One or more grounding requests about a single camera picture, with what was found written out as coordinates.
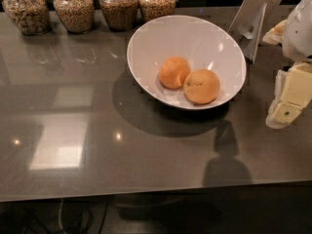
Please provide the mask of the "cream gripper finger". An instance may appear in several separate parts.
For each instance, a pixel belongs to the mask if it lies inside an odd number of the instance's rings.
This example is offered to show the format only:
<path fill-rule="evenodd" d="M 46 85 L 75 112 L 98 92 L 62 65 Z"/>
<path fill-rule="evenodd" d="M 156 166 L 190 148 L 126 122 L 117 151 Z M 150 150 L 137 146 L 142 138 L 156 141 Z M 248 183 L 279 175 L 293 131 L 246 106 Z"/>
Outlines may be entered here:
<path fill-rule="evenodd" d="M 288 71 L 279 70 L 275 79 L 266 125 L 272 129 L 289 126 L 312 100 L 312 65 L 296 62 Z"/>
<path fill-rule="evenodd" d="M 264 43 L 271 44 L 271 45 L 281 44 L 286 22 L 287 21 L 284 19 L 280 21 L 278 24 L 276 24 L 274 27 L 272 27 L 269 31 L 267 31 L 264 34 L 262 41 Z"/>

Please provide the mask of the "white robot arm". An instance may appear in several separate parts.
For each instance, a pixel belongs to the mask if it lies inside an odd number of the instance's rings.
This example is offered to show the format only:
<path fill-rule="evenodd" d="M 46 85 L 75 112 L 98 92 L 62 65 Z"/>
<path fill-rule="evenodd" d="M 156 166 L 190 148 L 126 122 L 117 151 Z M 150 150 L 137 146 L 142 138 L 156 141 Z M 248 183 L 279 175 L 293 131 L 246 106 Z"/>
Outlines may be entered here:
<path fill-rule="evenodd" d="M 262 41 L 282 46 L 283 56 L 293 62 L 275 79 L 266 125 L 283 129 L 290 125 L 312 100 L 312 0 L 301 0 L 288 18 L 272 27 Z"/>

